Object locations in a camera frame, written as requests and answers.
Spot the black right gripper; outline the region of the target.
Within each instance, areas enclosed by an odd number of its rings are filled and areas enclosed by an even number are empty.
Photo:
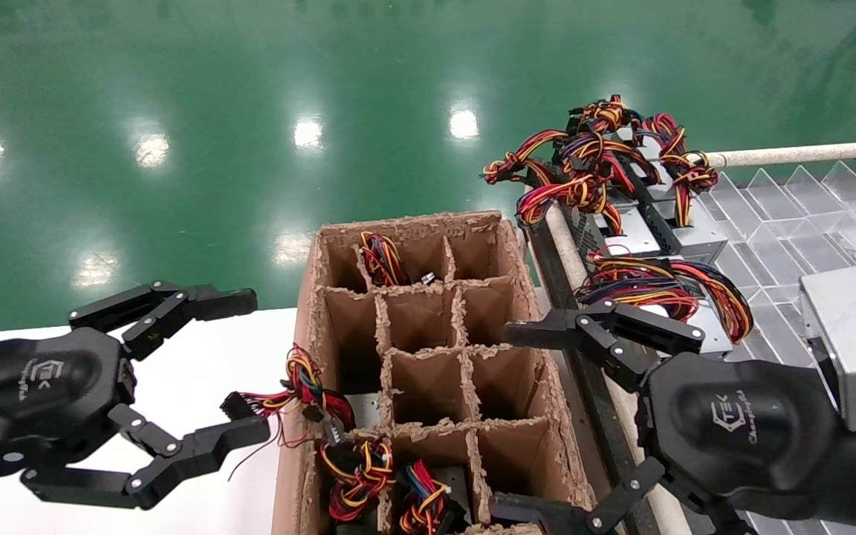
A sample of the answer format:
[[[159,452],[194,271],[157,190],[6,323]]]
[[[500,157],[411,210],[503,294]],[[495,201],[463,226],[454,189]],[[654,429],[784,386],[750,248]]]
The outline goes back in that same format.
[[[703,339],[696,326],[615,301],[506,322],[506,343],[578,350],[625,392],[639,393],[640,444],[658,460],[642,461],[592,510],[497,492],[490,517],[544,534],[609,534],[664,476],[664,487],[697,513],[839,514],[845,427],[819,370],[682,354],[699,352]],[[652,370],[628,343],[680,355]]]

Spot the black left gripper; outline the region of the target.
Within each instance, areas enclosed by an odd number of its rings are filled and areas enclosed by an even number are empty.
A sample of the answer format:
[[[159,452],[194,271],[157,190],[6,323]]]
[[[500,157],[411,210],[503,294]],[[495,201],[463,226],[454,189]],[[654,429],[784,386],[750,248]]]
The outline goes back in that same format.
[[[155,281],[74,309],[74,331],[0,341],[0,477],[26,470],[23,485],[43,502],[149,510],[180,483],[218,472],[232,450],[267,441],[269,424],[258,415],[176,439],[126,405],[136,387],[129,359],[145,360],[188,322],[257,308],[252,288]],[[121,343],[106,334],[127,325]],[[134,474],[64,467],[95,453],[116,427],[152,455],[146,467]]]

